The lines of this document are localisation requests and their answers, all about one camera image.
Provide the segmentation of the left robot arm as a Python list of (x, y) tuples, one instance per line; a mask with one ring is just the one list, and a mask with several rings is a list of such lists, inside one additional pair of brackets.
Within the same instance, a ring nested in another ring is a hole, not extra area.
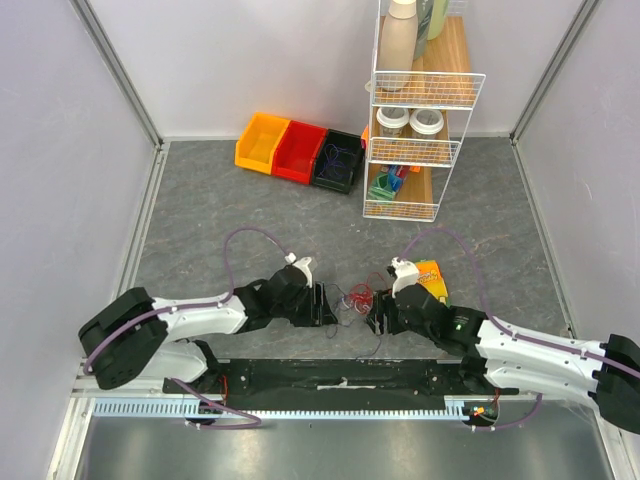
[(313, 279), (305, 257), (230, 293), (199, 299), (151, 297), (135, 287), (121, 294), (82, 326), (84, 372), (102, 390), (122, 387), (139, 376), (177, 377), (198, 393), (219, 382), (213, 358), (197, 338), (263, 329), (274, 319), (296, 328), (337, 324), (323, 283)]

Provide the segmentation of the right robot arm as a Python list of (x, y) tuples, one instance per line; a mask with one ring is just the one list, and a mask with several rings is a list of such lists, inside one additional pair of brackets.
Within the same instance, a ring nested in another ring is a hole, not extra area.
[(420, 284), (373, 296), (373, 332), (412, 332), (460, 358), (467, 392), (517, 390), (561, 397), (594, 409), (630, 433), (639, 431), (639, 347), (617, 334), (605, 342), (562, 338), (448, 306)]

